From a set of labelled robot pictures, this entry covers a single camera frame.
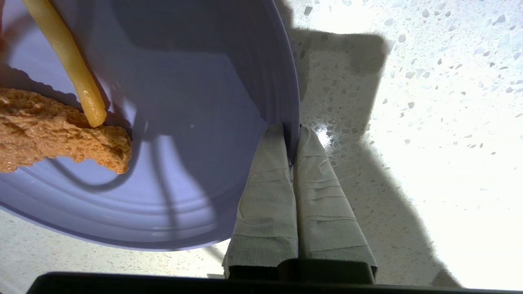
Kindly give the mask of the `right gripper grey taped left finger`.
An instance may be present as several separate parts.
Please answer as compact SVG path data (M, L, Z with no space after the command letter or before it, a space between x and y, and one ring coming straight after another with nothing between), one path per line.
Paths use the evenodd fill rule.
M298 256L295 193L278 123L267 128L257 145L223 260L224 275L232 278L244 267L273 270Z

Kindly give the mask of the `right gripper grey taped right finger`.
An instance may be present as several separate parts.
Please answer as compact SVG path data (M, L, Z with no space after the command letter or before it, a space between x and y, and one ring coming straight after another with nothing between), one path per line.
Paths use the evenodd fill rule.
M375 283L377 263L318 136L301 127L294 162L301 281Z

